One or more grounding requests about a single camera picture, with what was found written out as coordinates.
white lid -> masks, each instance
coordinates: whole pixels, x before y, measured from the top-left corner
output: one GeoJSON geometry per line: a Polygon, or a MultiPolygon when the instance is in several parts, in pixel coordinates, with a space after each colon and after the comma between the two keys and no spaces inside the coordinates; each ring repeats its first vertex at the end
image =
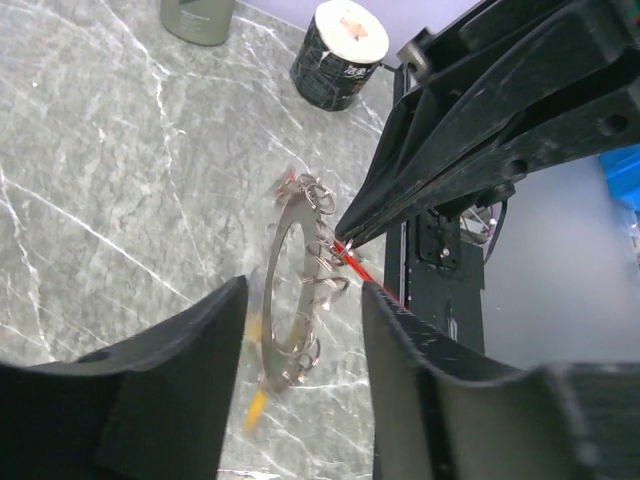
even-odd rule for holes
{"type": "Polygon", "coordinates": [[[331,53],[354,63],[376,63],[389,51],[380,21],[351,0],[330,0],[316,9],[316,26],[331,53]]]}

cylindrical container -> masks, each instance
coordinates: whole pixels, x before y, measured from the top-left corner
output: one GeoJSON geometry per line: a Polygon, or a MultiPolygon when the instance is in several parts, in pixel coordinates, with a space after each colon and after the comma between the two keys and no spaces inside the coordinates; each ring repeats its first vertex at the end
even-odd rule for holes
{"type": "Polygon", "coordinates": [[[290,75],[300,95],[330,112],[354,100],[389,50],[382,24],[351,0],[322,3],[290,75]]]}
{"type": "Polygon", "coordinates": [[[162,25],[187,42],[213,46],[229,38],[235,0],[160,0],[162,25]]]}

gray cup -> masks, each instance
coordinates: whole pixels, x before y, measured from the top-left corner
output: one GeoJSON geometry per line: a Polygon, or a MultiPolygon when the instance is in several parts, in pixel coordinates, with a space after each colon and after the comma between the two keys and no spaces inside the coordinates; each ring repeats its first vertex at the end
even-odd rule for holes
{"type": "Polygon", "coordinates": [[[235,0],[161,0],[162,25],[187,42],[220,45],[229,38],[235,0]]]}

gray marble surface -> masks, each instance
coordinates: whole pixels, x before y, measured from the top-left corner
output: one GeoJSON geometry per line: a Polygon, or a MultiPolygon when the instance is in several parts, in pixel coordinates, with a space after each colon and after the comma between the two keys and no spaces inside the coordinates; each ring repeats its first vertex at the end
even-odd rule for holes
{"type": "MultiPolygon", "coordinates": [[[[336,217],[364,180],[390,73],[348,111],[325,113],[287,74],[302,32],[238,5],[229,42],[202,48],[164,31],[157,10],[0,0],[5,361],[71,361],[264,266],[264,192],[287,165],[324,179],[336,217]]],[[[382,246],[365,251],[374,270],[382,246]]],[[[359,294],[319,313],[320,364],[250,435],[256,375],[243,352],[219,478],[370,477],[359,294]]]]}

blue object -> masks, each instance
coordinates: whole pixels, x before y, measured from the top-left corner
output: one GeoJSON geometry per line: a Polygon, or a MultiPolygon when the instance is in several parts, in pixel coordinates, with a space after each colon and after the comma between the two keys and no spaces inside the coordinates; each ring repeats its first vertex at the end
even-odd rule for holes
{"type": "Polygon", "coordinates": [[[640,145],[600,154],[611,196],[640,211],[640,145]]]}

